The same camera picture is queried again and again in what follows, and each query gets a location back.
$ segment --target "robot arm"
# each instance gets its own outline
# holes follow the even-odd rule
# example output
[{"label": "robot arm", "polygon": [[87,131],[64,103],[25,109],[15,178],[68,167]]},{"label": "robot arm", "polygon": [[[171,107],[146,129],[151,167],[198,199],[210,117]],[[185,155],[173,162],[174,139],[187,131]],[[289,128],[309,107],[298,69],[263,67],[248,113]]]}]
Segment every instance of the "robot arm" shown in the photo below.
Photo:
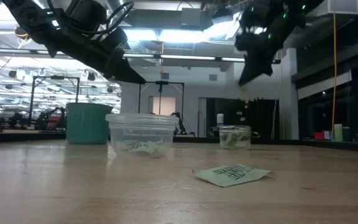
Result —
[{"label": "robot arm", "polygon": [[[261,74],[273,73],[271,61],[296,26],[304,28],[307,13],[324,0],[270,0],[266,12],[255,2],[248,3],[242,13],[240,26],[243,30],[236,37],[236,48],[246,51],[246,65],[239,85],[245,85]],[[254,34],[253,27],[264,27],[265,32]]]},{"label": "robot arm", "polygon": [[182,121],[182,119],[181,119],[180,113],[179,113],[179,112],[173,112],[173,113],[171,114],[171,116],[175,116],[175,117],[179,118],[179,128],[180,128],[180,132],[177,131],[175,134],[187,134],[186,128],[185,128],[185,126],[183,125],[183,121]]},{"label": "robot arm", "polygon": [[[106,19],[106,10],[94,0],[72,0],[66,12],[55,9],[48,0],[50,9],[41,9],[32,0],[2,0],[20,27],[38,44],[44,44],[52,58],[61,51],[117,81],[144,84],[145,80],[123,59],[119,48],[127,41],[118,23],[109,27],[110,20],[124,10],[126,16],[133,2],[126,2]],[[101,24],[107,29],[97,31]]]},{"label": "robot arm", "polygon": [[[123,59],[124,51],[118,48],[127,41],[124,31],[118,27],[133,2],[118,7],[106,19],[106,11],[94,0],[72,0],[64,12],[55,9],[51,0],[50,9],[41,9],[32,0],[2,0],[18,21],[19,25],[36,43],[44,44],[51,57],[61,51],[84,64],[104,73],[104,77],[115,80],[144,84],[145,80]],[[324,0],[270,0],[268,11],[251,1],[242,13],[240,25],[243,30],[236,37],[236,48],[246,51],[246,65],[239,85],[245,85],[257,76],[273,73],[271,62],[284,41],[296,26],[305,26],[305,16]],[[110,20],[124,10],[118,23],[109,27]],[[106,24],[105,31],[97,31]],[[265,32],[254,34],[253,27],[264,27]]]}]

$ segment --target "metal frame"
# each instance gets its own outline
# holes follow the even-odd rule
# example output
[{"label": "metal frame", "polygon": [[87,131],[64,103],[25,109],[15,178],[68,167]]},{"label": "metal frame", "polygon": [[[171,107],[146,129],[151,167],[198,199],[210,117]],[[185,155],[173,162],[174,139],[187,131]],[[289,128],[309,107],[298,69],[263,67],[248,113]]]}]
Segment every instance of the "metal frame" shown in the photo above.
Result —
[{"label": "metal frame", "polygon": [[[169,84],[179,84],[181,85],[182,87],[182,94],[181,94],[181,118],[183,120],[183,109],[185,107],[185,83],[180,83],[180,82],[168,82],[168,85]],[[140,113],[140,98],[142,96],[142,84],[139,84],[139,104],[138,104],[138,108],[137,108],[137,113]]]},{"label": "metal frame", "polygon": [[[34,58],[50,58],[47,50],[36,49],[2,49],[0,48],[0,56],[20,55],[20,57],[34,57]],[[72,59],[64,53],[57,52],[55,58]],[[171,55],[171,54],[124,54],[123,58],[154,58],[154,59],[171,59],[171,60],[196,60],[206,62],[245,62],[245,59],[237,57],[215,57],[208,55]],[[272,64],[280,64],[281,60],[273,59]]]},{"label": "metal frame", "polygon": [[[347,61],[351,61],[353,63],[358,64],[358,59],[352,60],[352,57],[355,57],[358,55],[358,44],[349,47],[346,50],[343,50],[341,52],[337,53],[337,63],[341,64]],[[292,82],[298,82],[302,79],[308,78],[318,72],[322,72],[324,70],[328,70],[334,66],[334,57],[330,56],[319,63],[314,64],[313,66],[310,66],[297,74],[293,75],[291,77]]]},{"label": "metal frame", "polygon": [[77,80],[77,91],[76,91],[76,96],[75,96],[75,103],[78,103],[78,94],[80,93],[80,78],[78,78],[78,77],[60,77],[60,76],[56,76],[56,75],[54,75],[54,76],[34,76],[34,77],[32,77],[29,123],[31,123],[31,118],[32,118],[32,107],[33,107],[33,104],[34,104],[34,91],[35,91],[35,87],[38,86],[38,85],[35,84],[35,81],[38,78],[43,78],[43,79],[50,78],[52,80],[56,80],[56,79],[64,80],[64,79],[67,78],[67,79],[75,79],[75,80]]}]

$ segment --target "wooden table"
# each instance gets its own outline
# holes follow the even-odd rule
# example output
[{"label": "wooden table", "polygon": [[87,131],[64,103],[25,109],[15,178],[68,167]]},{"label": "wooden table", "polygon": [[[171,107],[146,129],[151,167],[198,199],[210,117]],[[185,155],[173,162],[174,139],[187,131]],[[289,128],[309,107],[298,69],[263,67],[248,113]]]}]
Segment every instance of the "wooden table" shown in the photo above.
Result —
[{"label": "wooden table", "polygon": [[[166,158],[64,141],[0,144],[0,223],[358,223],[358,152],[175,144]],[[273,170],[221,188],[192,169]]]}]

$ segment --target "hanging cable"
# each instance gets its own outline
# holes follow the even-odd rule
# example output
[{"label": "hanging cable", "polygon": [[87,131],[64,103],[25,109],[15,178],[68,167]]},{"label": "hanging cable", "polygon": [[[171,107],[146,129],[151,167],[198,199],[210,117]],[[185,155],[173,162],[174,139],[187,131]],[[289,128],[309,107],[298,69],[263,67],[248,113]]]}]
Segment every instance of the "hanging cable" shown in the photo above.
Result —
[{"label": "hanging cable", "polygon": [[273,127],[272,127],[272,133],[270,134],[271,139],[274,139],[274,135],[275,135],[276,108],[277,108],[277,100],[274,100]]},{"label": "hanging cable", "polygon": [[[29,38],[29,36],[27,35],[26,38],[23,40],[22,43],[19,43],[18,49],[21,49],[23,46],[25,46],[26,44],[29,44],[29,42],[26,42],[26,40]],[[8,65],[8,63],[12,60],[12,58],[15,56],[15,54],[13,54],[7,61],[6,63],[0,68],[0,72],[4,70],[4,68],[6,67],[6,65]]]},{"label": "hanging cable", "polygon": [[104,22],[105,24],[109,24],[110,21],[114,18],[114,16],[117,15],[117,13],[121,10],[124,10],[124,12],[122,13],[122,15],[119,17],[119,19],[108,29],[106,30],[101,30],[101,31],[86,31],[86,30],[81,30],[73,25],[71,25],[69,22],[67,22],[62,16],[59,15],[59,13],[57,12],[57,10],[55,9],[55,7],[52,4],[52,0],[47,0],[48,2],[48,6],[50,8],[50,10],[53,12],[53,14],[56,16],[56,20],[59,22],[59,25],[61,26],[67,26],[71,29],[74,29],[82,34],[85,35],[98,35],[98,34],[108,34],[111,31],[113,31],[115,28],[118,27],[118,25],[125,19],[125,17],[129,14],[129,12],[131,11],[131,9],[134,7],[134,2],[125,2],[124,4],[120,5],[116,10],[114,10],[111,15],[107,18],[107,20]]},{"label": "hanging cable", "polygon": [[337,78],[337,55],[336,55],[336,13],[333,13],[334,17],[334,102],[333,102],[333,120],[331,123],[331,139],[334,137],[335,127],[335,105],[336,105],[336,78]]},{"label": "hanging cable", "polygon": [[188,2],[188,1],[181,1],[181,2],[179,3],[178,7],[177,7],[177,11],[179,11],[179,6],[180,6],[182,3],[184,3],[184,2],[187,3],[192,9],[194,9],[193,5],[191,5],[190,2]]}]

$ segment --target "paper note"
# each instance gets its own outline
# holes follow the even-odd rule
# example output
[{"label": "paper note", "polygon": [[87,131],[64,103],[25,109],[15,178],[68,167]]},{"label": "paper note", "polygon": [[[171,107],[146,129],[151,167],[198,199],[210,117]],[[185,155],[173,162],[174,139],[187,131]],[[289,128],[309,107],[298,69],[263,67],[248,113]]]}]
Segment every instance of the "paper note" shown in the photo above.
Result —
[{"label": "paper note", "polygon": [[198,171],[193,170],[195,176],[221,187],[259,180],[270,172],[271,170],[255,169],[240,164]]},{"label": "paper note", "polygon": [[127,140],[123,142],[117,142],[117,147],[120,150],[131,151],[131,152],[146,152],[151,155],[163,154],[165,146],[162,141],[152,142],[141,142],[138,140]]}]

